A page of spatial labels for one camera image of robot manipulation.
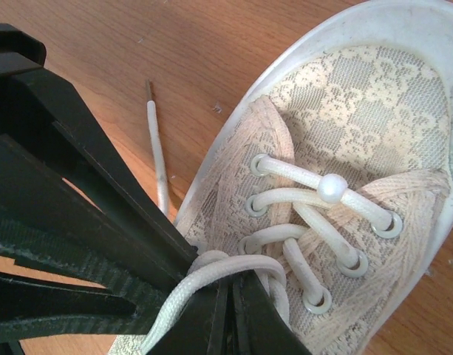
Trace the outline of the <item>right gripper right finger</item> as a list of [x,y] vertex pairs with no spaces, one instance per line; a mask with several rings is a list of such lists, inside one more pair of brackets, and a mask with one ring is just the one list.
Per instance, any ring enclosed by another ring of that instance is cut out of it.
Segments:
[[233,277],[231,296],[233,354],[309,354],[279,316],[254,271]]

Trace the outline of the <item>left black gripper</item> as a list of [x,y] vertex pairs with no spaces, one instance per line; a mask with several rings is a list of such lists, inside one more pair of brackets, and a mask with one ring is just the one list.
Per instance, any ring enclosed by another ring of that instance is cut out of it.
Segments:
[[0,23],[0,77],[44,66],[44,44],[10,24]]

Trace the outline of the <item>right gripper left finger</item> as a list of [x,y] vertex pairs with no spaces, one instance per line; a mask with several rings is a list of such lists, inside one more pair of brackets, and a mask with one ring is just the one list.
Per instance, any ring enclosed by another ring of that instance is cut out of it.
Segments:
[[150,354],[225,354],[228,336],[229,279],[201,288],[187,302],[174,326]]

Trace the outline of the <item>white shoelace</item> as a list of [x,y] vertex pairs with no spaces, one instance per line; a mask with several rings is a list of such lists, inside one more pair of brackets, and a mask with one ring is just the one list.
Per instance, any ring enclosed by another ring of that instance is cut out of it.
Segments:
[[300,183],[302,187],[281,187],[251,195],[245,201],[245,211],[249,216],[261,217],[267,213],[270,205],[289,203],[306,224],[279,224],[245,236],[239,241],[237,256],[229,256],[218,250],[204,251],[163,303],[151,330],[140,344],[142,353],[152,350],[167,334],[196,291],[241,271],[254,270],[258,274],[279,316],[288,322],[290,311],[285,290],[285,270],[275,259],[261,253],[262,247],[271,243],[282,243],[283,255],[303,289],[302,303],[305,309],[315,315],[328,312],[332,306],[332,296],[305,260],[299,248],[299,238],[308,231],[314,231],[333,251],[338,270],[347,277],[365,275],[369,262],[365,253],[352,247],[319,213],[319,209],[329,209],[342,203],[367,220],[373,232],[384,239],[398,237],[403,230],[403,221],[397,213],[383,209],[349,189],[347,181],[340,175],[321,176],[268,154],[254,156],[250,170],[257,177],[273,174]]

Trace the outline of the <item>beige lace sneaker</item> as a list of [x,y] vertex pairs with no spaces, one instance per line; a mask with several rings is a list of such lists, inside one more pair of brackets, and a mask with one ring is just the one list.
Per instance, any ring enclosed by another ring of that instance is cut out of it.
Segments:
[[359,354],[429,267],[453,227],[453,3],[367,1],[300,38],[256,80],[209,149],[174,224],[204,251],[238,255],[239,241],[270,226],[306,223],[289,203],[261,217],[245,201],[302,185],[251,173],[268,154],[349,189],[403,221],[398,237],[377,236],[342,203],[319,213],[367,256],[350,278],[314,232],[298,240],[331,309],[308,312],[282,243],[262,247],[285,270],[286,326],[313,354]]

